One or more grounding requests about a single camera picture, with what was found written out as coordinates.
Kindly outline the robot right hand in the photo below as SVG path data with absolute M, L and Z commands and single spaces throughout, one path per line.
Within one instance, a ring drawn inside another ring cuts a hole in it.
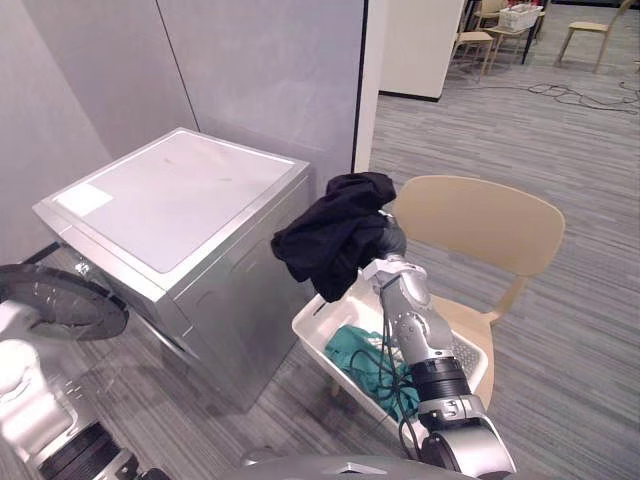
M 378 259 L 400 258 L 406 255 L 407 239 L 404 230 L 398 224 L 396 218 L 382 210 L 379 214 L 384 218 L 385 225 L 382 234 L 377 240 L 376 257 Z

